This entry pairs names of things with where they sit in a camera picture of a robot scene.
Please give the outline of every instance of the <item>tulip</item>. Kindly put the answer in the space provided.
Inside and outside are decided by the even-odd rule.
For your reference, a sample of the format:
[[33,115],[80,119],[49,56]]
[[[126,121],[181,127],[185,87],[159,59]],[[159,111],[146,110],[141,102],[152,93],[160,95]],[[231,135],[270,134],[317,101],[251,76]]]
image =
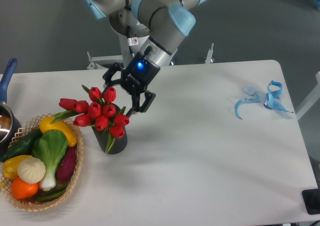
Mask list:
[[103,94],[103,99],[107,103],[112,103],[116,99],[116,89],[114,87],[108,87]]
[[116,113],[116,107],[113,104],[107,104],[103,106],[102,113],[104,116],[107,116],[108,118],[111,118]]
[[130,123],[130,120],[128,116],[121,113],[115,116],[114,123],[117,126],[126,126]]
[[61,98],[59,102],[59,106],[64,108],[65,110],[75,110],[75,104],[77,100],[70,98]]
[[89,103],[85,100],[76,102],[74,105],[74,110],[79,114],[85,114],[88,112]]
[[102,93],[99,88],[92,87],[89,91],[89,98],[92,100],[92,102],[97,102],[97,99],[102,98]]
[[111,137],[116,139],[122,138],[122,136],[125,134],[125,131],[121,126],[111,126],[109,131]]
[[88,114],[81,114],[75,117],[73,124],[75,126],[87,127],[91,124],[91,117]]
[[99,115],[95,120],[95,129],[98,131],[104,130],[109,124],[109,119],[103,114]]
[[101,105],[97,102],[92,102],[88,108],[88,115],[92,119],[96,119],[99,115],[101,115]]

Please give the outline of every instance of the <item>bok choy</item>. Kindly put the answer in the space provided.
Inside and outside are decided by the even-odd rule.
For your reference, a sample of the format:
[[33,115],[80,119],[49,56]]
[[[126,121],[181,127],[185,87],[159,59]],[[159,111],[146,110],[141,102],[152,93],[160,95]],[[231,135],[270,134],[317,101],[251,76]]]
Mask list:
[[57,129],[48,130],[35,142],[32,155],[45,165],[44,177],[39,182],[39,187],[43,191],[49,191],[56,186],[55,173],[67,147],[67,137]]

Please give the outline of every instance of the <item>wicker basket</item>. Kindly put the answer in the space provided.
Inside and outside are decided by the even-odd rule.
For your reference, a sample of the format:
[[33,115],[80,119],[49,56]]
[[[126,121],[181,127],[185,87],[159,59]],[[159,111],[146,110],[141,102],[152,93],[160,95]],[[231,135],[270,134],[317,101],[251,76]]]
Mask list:
[[[25,124],[22,125],[21,128],[18,129],[18,132],[15,133],[14,137],[12,138],[9,147],[16,141],[18,141],[21,137],[26,135],[27,133],[31,132],[34,129],[37,129],[39,127],[40,121],[45,118],[45,117],[53,117],[53,114],[49,113],[48,115],[42,115],[42,116],[37,116],[36,118],[33,118],[31,121],[26,122]],[[6,178],[6,177],[1,177],[0,178],[0,186],[1,190],[4,192],[5,198],[7,201],[9,201],[10,204],[14,205],[18,209],[22,209],[25,211],[30,211],[30,212],[35,212],[35,211],[42,211],[46,210],[48,208],[52,208],[62,202],[71,192],[71,190],[74,188],[79,173],[81,169],[81,164],[83,161],[84,157],[84,144],[83,144],[83,138],[82,138],[82,133],[79,129],[79,127],[73,125],[71,119],[66,119],[64,122],[73,130],[76,138],[77,138],[77,145],[76,145],[76,164],[75,164],[75,169],[73,172],[73,175],[69,181],[68,186],[66,187],[65,193],[60,196],[59,198],[50,201],[50,202],[43,202],[39,203],[35,200],[31,199],[22,199],[18,200],[15,199],[11,195],[11,184],[13,182],[12,179]]]

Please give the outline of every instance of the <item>yellow bell pepper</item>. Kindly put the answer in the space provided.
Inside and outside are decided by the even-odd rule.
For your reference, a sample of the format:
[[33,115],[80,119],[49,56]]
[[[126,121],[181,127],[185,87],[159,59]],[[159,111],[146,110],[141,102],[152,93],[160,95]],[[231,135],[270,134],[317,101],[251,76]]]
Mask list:
[[19,155],[16,157],[9,158],[2,165],[2,174],[4,177],[15,180],[18,178],[18,166],[19,164],[28,158],[31,158],[31,155]]
[[45,117],[43,118],[40,123],[39,123],[39,128],[41,132],[44,134],[48,130],[60,130],[64,133],[66,136],[66,139],[68,140],[68,146],[73,147],[77,144],[77,137],[75,133],[69,128],[68,125],[66,125],[64,122],[59,121],[52,123],[51,122],[54,120],[54,117]]

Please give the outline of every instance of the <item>purple eggplant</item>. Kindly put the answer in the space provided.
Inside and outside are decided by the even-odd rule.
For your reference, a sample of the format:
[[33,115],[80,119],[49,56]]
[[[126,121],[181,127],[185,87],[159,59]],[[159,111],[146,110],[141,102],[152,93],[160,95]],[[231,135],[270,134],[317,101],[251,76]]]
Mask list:
[[75,171],[76,160],[76,147],[68,147],[58,169],[56,170],[56,179],[60,181],[69,180]]

